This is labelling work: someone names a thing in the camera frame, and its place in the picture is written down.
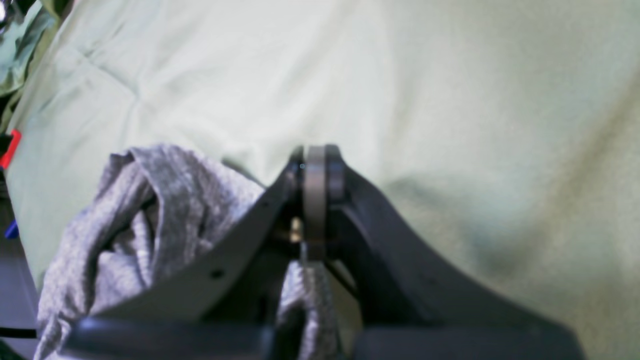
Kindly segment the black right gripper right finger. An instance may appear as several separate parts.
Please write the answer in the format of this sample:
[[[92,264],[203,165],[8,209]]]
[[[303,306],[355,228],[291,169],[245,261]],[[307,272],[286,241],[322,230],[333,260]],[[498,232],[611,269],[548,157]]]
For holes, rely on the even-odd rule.
[[[572,331],[472,280],[430,248],[328,145],[327,254],[358,292],[355,360],[583,360]]]

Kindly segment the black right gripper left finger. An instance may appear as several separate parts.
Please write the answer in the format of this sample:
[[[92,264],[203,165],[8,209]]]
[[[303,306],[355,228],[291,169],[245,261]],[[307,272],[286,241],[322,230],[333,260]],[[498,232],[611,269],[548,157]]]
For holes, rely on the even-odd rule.
[[[77,322],[67,360],[324,360],[327,151],[297,148],[214,248]]]

